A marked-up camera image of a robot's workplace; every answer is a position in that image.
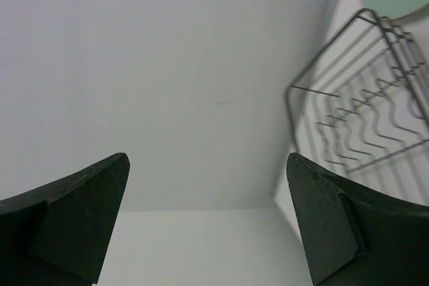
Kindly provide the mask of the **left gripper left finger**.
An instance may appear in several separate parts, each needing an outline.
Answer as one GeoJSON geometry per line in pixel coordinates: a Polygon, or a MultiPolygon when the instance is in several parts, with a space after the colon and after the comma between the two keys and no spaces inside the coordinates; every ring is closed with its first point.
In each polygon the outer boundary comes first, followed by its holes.
{"type": "Polygon", "coordinates": [[[2,285],[95,285],[130,162],[115,153],[1,201],[2,285]]]}

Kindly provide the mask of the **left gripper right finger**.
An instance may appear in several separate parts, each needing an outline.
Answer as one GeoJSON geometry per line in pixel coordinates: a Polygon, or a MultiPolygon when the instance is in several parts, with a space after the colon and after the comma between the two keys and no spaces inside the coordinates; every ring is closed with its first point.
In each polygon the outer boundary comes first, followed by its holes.
{"type": "Polygon", "coordinates": [[[289,154],[286,175],[313,285],[428,284],[428,207],[299,153],[289,154]]]}

